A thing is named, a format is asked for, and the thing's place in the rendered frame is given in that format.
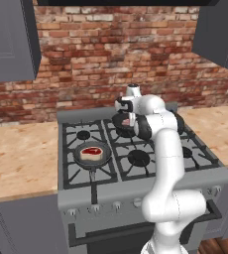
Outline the grey gas range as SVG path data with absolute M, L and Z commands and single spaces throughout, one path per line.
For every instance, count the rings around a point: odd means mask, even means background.
M 86 245 L 70 247 L 68 226 L 75 225 L 76 237 L 87 232 L 111 229 L 147 222 L 135 198 L 142 199 L 150 191 L 156 176 L 155 149 L 151 141 L 138 137 L 124 138 L 116 133 L 113 107 L 60 111 L 58 122 L 58 191 L 57 206 L 61 214 L 69 254 L 87 254 Z M 111 149 L 108 163 L 94 175 L 83 169 L 73 157 L 75 148 L 87 141 L 106 143 Z M 179 190 L 198 190 L 206 200 L 216 204 L 220 196 L 212 193 L 214 186 L 221 190 L 228 184 L 228 169 L 207 148 L 198 136 L 184 126 L 180 135 L 185 175 L 176 187 Z M 113 202 L 120 201 L 115 210 Z M 99 204 L 99 212 L 91 206 Z M 67 212 L 77 208 L 76 216 Z M 205 235 L 208 222 L 195 223 L 187 244 L 181 244 L 189 254 L 196 254 Z

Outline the dark oven door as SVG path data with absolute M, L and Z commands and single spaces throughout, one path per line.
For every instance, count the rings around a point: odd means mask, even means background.
M 140 254 L 154 228 L 150 222 L 119 226 L 87 232 L 76 242 L 86 245 L 87 254 Z

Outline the black range hood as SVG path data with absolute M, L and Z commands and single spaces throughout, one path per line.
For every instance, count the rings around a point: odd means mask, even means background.
M 37 0 L 39 6 L 215 6 L 220 0 Z

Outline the grey wall cupboard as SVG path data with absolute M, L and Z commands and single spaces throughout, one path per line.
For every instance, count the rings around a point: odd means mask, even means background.
M 228 0 L 200 8 L 192 51 L 228 68 Z
M 33 0 L 0 0 L 0 81 L 34 80 L 40 62 Z

